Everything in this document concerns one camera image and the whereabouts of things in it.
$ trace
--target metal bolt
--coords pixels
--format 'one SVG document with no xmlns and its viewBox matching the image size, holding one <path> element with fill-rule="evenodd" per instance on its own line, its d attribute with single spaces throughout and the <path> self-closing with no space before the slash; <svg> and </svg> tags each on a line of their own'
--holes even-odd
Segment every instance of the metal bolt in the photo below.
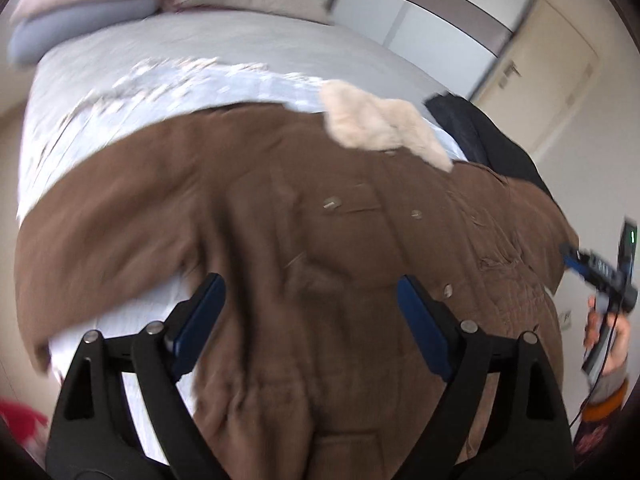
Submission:
<svg viewBox="0 0 640 480">
<path fill-rule="evenodd" d="M 82 341 L 84 341 L 87 344 L 93 343 L 98 339 L 99 335 L 100 335 L 100 332 L 98 332 L 97 330 L 89 330 L 89 332 L 87 332 L 86 334 L 84 334 L 84 336 L 82 336 Z"/>
<path fill-rule="evenodd" d="M 468 334 L 475 334 L 478 331 L 478 325 L 475 321 L 471 321 L 470 319 L 465 319 L 460 323 L 460 328 L 462 329 L 462 332 L 466 332 Z"/>
<path fill-rule="evenodd" d="M 152 321 L 147 326 L 145 326 L 145 332 L 149 335 L 154 335 L 162 332 L 164 328 L 164 323 L 162 321 Z"/>
<path fill-rule="evenodd" d="M 342 200 L 340 200 L 337 196 L 330 196 L 324 201 L 324 208 L 328 211 L 333 211 L 334 209 L 340 207 L 342 205 Z"/>
<path fill-rule="evenodd" d="M 533 332 L 525 332 L 524 336 L 522 336 L 525 343 L 529 343 L 530 345 L 535 345 L 538 342 L 538 336 Z"/>
</svg>

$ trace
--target grey pillow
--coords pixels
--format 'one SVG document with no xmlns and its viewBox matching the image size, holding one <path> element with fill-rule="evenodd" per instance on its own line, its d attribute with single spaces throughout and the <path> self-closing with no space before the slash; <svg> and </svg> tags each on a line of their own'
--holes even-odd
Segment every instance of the grey pillow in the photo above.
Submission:
<svg viewBox="0 0 640 480">
<path fill-rule="evenodd" d="M 142 20 L 156 12 L 160 0 L 111 0 L 57 9 L 21 22 L 7 47 L 15 66 L 37 64 L 53 47 L 117 23 Z"/>
</svg>

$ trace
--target brown coat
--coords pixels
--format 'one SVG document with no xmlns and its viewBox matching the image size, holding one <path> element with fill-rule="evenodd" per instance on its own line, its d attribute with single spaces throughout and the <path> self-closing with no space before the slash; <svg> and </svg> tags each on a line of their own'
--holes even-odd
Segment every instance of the brown coat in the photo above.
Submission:
<svg viewBox="0 0 640 480">
<path fill-rule="evenodd" d="M 228 299 L 200 360 L 196 421 L 232 478 L 384 479 L 443 391 L 396 305 L 399 277 L 488 333 L 538 327 L 561 382 L 545 286 L 562 277 L 562 242 L 574 231 L 527 182 L 347 150 L 321 114 L 205 110 L 105 148 L 43 197 L 18 236 L 18 321 L 42 364 L 47 338 L 73 323 L 178 270 L 194 285 L 219 272 Z M 492 379 L 462 458 L 494 391 Z"/>
</svg>

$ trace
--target wall outlet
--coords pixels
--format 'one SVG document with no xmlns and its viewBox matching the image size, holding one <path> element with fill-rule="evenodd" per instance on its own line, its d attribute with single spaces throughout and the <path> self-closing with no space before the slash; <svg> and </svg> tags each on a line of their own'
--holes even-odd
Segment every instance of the wall outlet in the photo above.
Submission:
<svg viewBox="0 0 640 480">
<path fill-rule="evenodd" d="M 560 331 L 564 332 L 571 328 L 571 311 L 565 310 L 558 313 L 558 324 L 560 325 Z"/>
</svg>

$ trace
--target sleeve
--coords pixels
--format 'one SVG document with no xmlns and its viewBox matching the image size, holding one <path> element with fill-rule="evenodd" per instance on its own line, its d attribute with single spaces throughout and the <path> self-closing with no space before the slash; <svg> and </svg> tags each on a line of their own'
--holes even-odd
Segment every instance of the sleeve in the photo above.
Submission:
<svg viewBox="0 0 640 480">
<path fill-rule="evenodd" d="M 575 465 L 580 465 L 593 453 L 620 417 L 627 389 L 626 362 L 598 380 L 582 411 L 582 420 L 574 438 Z"/>
</svg>

